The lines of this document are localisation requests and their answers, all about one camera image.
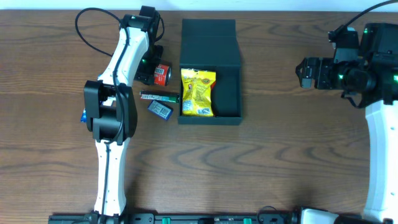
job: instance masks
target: wood grain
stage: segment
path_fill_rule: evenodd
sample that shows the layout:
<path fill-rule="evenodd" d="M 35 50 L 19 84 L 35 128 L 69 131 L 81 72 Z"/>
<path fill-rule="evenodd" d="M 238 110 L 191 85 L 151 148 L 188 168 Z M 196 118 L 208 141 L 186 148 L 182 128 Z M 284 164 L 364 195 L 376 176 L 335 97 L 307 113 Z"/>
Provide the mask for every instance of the wood grain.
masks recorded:
<path fill-rule="evenodd" d="M 94 205 L 98 159 L 79 123 L 83 85 L 109 57 L 76 35 L 78 11 L 0 13 L 0 223 L 45 223 L 53 213 Z M 114 11 L 119 17 L 131 11 Z M 251 212 L 263 205 L 309 205 L 360 212 L 366 201 L 369 136 L 364 110 L 338 91 L 303 90 L 294 73 L 306 56 L 331 57 L 327 31 L 354 16 L 344 12 L 160 12 L 170 86 L 134 84 L 139 124 L 129 146 L 129 208 L 160 213 Z M 236 19 L 243 61 L 240 126 L 179 126 L 147 112 L 141 89 L 178 91 L 183 18 Z M 394 22 L 374 13 L 354 24 Z M 88 41 L 112 52 L 117 25 L 87 12 Z"/>

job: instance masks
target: open box lid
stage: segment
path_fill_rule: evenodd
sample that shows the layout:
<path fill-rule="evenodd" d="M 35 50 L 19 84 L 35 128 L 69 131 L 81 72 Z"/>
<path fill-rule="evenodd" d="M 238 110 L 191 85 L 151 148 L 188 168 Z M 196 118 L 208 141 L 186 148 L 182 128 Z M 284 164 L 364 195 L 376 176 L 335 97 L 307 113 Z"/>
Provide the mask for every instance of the open box lid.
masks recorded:
<path fill-rule="evenodd" d="M 241 57 L 235 20 L 183 19 L 180 68 L 214 71 L 216 85 L 211 91 L 211 109 L 215 116 L 184 116 L 180 104 L 179 124 L 241 123 Z M 180 94 L 183 95 L 182 83 Z"/>
<path fill-rule="evenodd" d="M 241 66 L 235 20 L 183 19 L 180 66 Z"/>

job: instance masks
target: chip bag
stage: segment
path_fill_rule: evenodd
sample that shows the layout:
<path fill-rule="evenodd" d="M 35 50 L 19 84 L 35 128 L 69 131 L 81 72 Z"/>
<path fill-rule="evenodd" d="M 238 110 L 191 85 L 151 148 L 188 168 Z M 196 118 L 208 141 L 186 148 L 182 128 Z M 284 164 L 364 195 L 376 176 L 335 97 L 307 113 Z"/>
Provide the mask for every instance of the chip bag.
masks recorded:
<path fill-rule="evenodd" d="M 211 110 L 211 85 L 216 73 L 181 69 L 183 85 L 182 114 L 187 116 L 213 116 Z"/>

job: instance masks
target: black cable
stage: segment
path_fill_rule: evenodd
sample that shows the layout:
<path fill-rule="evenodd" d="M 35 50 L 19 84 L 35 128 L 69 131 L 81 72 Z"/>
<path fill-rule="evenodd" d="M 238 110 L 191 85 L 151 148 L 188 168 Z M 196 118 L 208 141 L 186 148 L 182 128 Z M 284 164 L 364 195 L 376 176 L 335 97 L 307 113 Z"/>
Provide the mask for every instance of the black cable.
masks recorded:
<path fill-rule="evenodd" d="M 123 131 L 123 124 L 124 124 L 124 105 L 123 105 L 123 101 L 122 101 L 122 98 L 121 98 L 121 92 L 119 91 L 118 85 L 117 85 L 117 83 L 116 83 L 116 76 L 118 75 L 118 67 L 119 67 L 119 65 L 120 65 L 120 62 L 121 62 L 121 60 L 122 60 L 122 58 L 123 58 L 124 53 L 125 53 L 126 50 L 127 50 L 127 46 L 129 45 L 129 38 L 130 38 L 130 37 L 129 37 L 129 32 L 127 31 L 127 29 L 124 27 L 124 25 L 122 25 L 122 26 L 123 26 L 123 29 L 126 31 L 126 44 L 124 45 L 123 50 L 122 50 L 122 53 L 120 54 L 120 56 L 119 56 L 119 58 L 118 58 L 118 61 L 116 62 L 116 65 L 115 65 L 114 70 L 113 70 L 113 75 L 112 75 L 112 78 L 113 78 L 113 85 L 114 85 L 114 88 L 115 88 L 115 91 L 116 91 L 116 97 L 117 97 L 118 100 L 119 100 L 122 118 L 121 118 L 121 121 L 120 121 L 120 125 L 119 125 L 118 132 L 116 133 L 115 137 L 114 137 L 112 140 L 110 140 L 109 142 L 106 142 L 105 144 L 111 144 L 112 142 L 117 141 L 119 135 L 120 135 L 120 134 L 122 133 L 122 131 Z"/>
<path fill-rule="evenodd" d="M 99 52 L 101 52 L 102 54 L 105 54 L 105 55 L 107 55 L 107 56 L 112 57 L 112 54 L 109 54 L 109 53 L 107 53 L 107 52 L 105 52 L 105 51 L 103 51 L 103 50 L 100 50 L 100 49 L 98 49 L 98 48 L 92 46 L 89 42 L 87 42 L 87 40 L 86 40 L 86 39 L 82 36 L 82 34 L 80 33 L 79 27 L 78 27 L 78 25 L 77 25 L 77 22 L 78 22 L 78 20 L 79 20 L 79 17 L 80 17 L 84 12 L 86 12 L 86 11 L 99 11 L 99 12 L 107 13 L 108 15 L 112 16 L 112 17 L 115 18 L 117 21 L 119 21 L 119 23 L 120 23 L 120 19 L 119 19 L 117 16 L 115 16 L 114 14 L 112 14 L 111 12 L 107 11 L 107 10 L 99 9 L 99 8 L 95 8 L 95 7 L 89 7 L 89 8 L 83 9 L 82 11 L 80 11 L 80 12 L 77 14 L 76 19 L 75 19 L 75 29 L 76 29 L 77 34 L 78 34 L 79 37 L 81 38 L 81 40 L 84 41 L 84 43 L 86 43 L 86 44 L 87 44 L 89 47 L 91 47 L 92 49 L 94 49 L 94 50 L 96 50 L 96 51 L 99 51 Z"/>
<path fill-rule="evenodd" d="M 109 144 L 106 145 L 106 165 L 105 165 L 105 182 L 104 182 L 104 194 L 103 194 L 103 198 L 102 198 L 102 214 L 104 214 L 104 209 L 105 209 L 105 198 L 106 198 L 106 185 L 108 184 L 108 171 L 109 171 L 109 154 L 110 154 L 110 148 L 109 148 Z M 101 219 L 101 223 L 105 223 L 104 220 L 104 215 L 102 215 L 100 217 Z"/>
<path fill-rule="evenodd" d="M 260 219 L 260 215 L 262 214 L 261 212 L 264 211 L 264 210 L 267 209 L 267 208 L 272 208 L 272 209 L 274 209 L 275 211 L 277 211 L 277 212 L 278 212 L 278 215 L 283 219 L 284 223 L 286 223 L 286 219 L 285 219 L 285 217 L 283 217 L 283 216 L 280 214 L 280 211 L 279 211 L 278 209 L 276 209 L 275 207 L 270 206 L 270 205 L 267 205 L 267 206 L 264 206 L 264 207 L 260 208 L 260 210 L 257 212 L 257 222 L 258 222 L 258 223 L 264 224 L 264 221 L 262 221 L 262 220 Z"/>
<path fill-rule="evenodd" d="M 337 37 L 339 36 L 340 32 L 342 32 L 343 30 L 346 30 L 347 27 L 348 27 L 351 23 L 353 23 L 355 20 L 357 20 L 357 19 L 360 18 L 361 16 L 365 15 L 366 13 L 372 11 L 373 9 L 377 9 L 377 8 L 379 8 L 379 7 L 381 7 L 381 6 L 386 6 L 386 5 L 388 5 L 388 4 L 393 4 L 393 3 L 397 3 L 397 2 L 398 2 L 398 0 L 385 1 L 385 2 L 379 3 L 379 4 L 377 4 L 377 5 L 374 5 L 374 6 L 370 7 L 370 8 L 368 8 L 368 9 L 364 10 L 363 12 L 361 12 L 361 13 L 359 13 L 358 15 L 356 15 L 355 17 L 353 17 L 353 18 L 352 18 L 350 21 L 348 21 L 345 25 L 339 26 L 339 28 L 337 28 L 337 29 L 335 30 L 335 33 L 333 34 L 332 37 L 333 37 L 334 39 L 337 38 Z"/>
<path fill-rule="evenodd" d="M 160 18 L 160 21 L 162 21 L 162 34 L 160 36 L 156 37 L 155 42 L 159 41 L 163 37 L 163 34 L 164 34 L 164 21 L 163 21 L 163 18 Z"/>
<path fill-rule="evenodd" d="M 355 20 L 357 20 L 357 19 L 360 18 L 361 16 L 365 15 L 366 13 L 372 11 L 373 9 L 377 9 L 377 8 L 379 8 L 379 7 L 381 7 L 381 6 L 385 6 L 385 5 L 392 4 L 392 3 L 397 3 L 397 2 L 398 2 L 398 0 L 390 0 L 390 1 L 385 1 L 385 2 L 379 3 L 379 4 L 377 4 L 377 5 L 374 5 L 374 6 L 370 7 L 370 8 L 368 8 L 368 9 L 364 10 L 363 12 L 359 13 L 359 14 L 356 15 L 354 18 L 352 18 L 349 22 L 347 22 L 347 23 L 345 24 L 345 27 L 348 27 L 348 26 L 349 26 L 351 23 L 353 23 Z"/>
<path fill-rule="evenodd" d="M 341 97 L 342 99 L 348 100 L 349 103 L 351 103 L 351 105 L 352 105 L 353 107 L 359 108 L 359 105 L 357 105 L 357 104 L 355 103 L 354 99 L 353 99 L 352 97 L 346 96 L 346 95 L 349 95 L 349 93 L 348 93 L 347 90 L 345 90 L 344 92 L 342 92 L 340 97 Z"/>

